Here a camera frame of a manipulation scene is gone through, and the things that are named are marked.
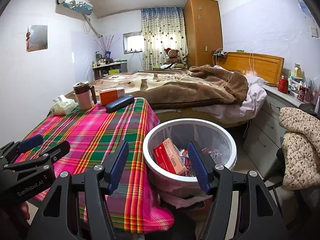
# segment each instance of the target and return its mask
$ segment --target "curtain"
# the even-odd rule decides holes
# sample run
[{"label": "curtain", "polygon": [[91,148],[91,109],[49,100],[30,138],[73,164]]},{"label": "curtain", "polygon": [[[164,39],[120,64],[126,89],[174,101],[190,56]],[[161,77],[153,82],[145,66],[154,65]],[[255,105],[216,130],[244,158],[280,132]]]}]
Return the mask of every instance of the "curtain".
[{"label": "curtain", "polygon": [[141,9],[141,32],[144,37],[144,70],[163,65],[167,48],[178,49],[181,58],[188,55],[182,7]]}]

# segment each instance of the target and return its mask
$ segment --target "plaid tablecloth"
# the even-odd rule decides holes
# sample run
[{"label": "plaid tablecloth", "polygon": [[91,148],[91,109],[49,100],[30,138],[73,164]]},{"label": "plaid tablecloth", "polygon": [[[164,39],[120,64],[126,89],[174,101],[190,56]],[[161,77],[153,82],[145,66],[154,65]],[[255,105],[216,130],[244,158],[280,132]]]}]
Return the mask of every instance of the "plaid tablecloth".
[{"label": "plaid tablecloth", "polygon": [[[119,141],[126,140],[130,149],[128,161],[118,189],[107,197],[113,225],[139,234],[167,230],[174,219],[167,209],[157,205],[157,194],[149,185],[142,153],[145,136],[158,123],[158,118],[144,99],[136,99],[133,104],[111,114],[107,114],[100,104],[87,112],[76,108],[71,114],[49,116],[39,124],[26,138],[41,134],[44,143],[21,154],[17,162],[36,158],[47,148],[67,140],[70,152],[54,164],[55,174],[58,176],[62,171],[81,173],[102,163],[108,154],[116,150]],[[43,200],[47,191],[36,199]],[[86,219],[84,196],[80,197],[80,204]]]}]

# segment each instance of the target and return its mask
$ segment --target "white trash can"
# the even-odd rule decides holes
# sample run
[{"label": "white trash can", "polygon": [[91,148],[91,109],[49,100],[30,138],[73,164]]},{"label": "white trash can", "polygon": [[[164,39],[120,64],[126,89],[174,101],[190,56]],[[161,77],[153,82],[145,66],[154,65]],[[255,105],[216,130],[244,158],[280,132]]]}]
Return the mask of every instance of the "white trash can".
[{"label": "white trash can", "polygon": [[[148,178],[158,189],[159,195],[177,208],[190,206],[208,196],[200,190],[196,177],[172,174],[158,166],[153,149],[167,138],[170,138],[177,148],[182,149],[187,149],[188,143],[195,140],[201,149],[207,148],[221,153],[222,164],[228,169],[231,170],[236,164],[235,141],[225,129],[215,123],[185,118],[164,122],[153,128],[143,142],[144,159],[151,170]],[[197,197],[183,199],[189,195]]]}]

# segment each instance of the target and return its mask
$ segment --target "red jar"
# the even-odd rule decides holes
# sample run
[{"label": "red jar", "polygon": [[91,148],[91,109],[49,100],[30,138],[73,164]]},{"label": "red jar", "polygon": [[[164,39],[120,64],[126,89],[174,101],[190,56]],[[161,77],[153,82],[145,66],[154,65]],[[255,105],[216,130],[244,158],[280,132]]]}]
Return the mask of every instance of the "red jar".
[{"label": "red jar", "polygon": [[278,91],[287,94],[288,86],[289,86],[289,81],[287,80],[287,77],[281,76],[281,78],[279,79]]}]

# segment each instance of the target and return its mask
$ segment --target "wardrobe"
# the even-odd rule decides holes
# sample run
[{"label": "wardrobe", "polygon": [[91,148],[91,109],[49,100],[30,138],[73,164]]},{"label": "wardrobe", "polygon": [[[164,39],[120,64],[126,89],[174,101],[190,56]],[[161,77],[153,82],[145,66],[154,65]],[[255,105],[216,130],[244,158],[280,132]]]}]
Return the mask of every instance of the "wardrobe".
[{"label": "wardrobe", "polygon": [[222,48],[218,2],[188,0],[183,9],[188,46],[188,67],[213,65],[214,52]]}]

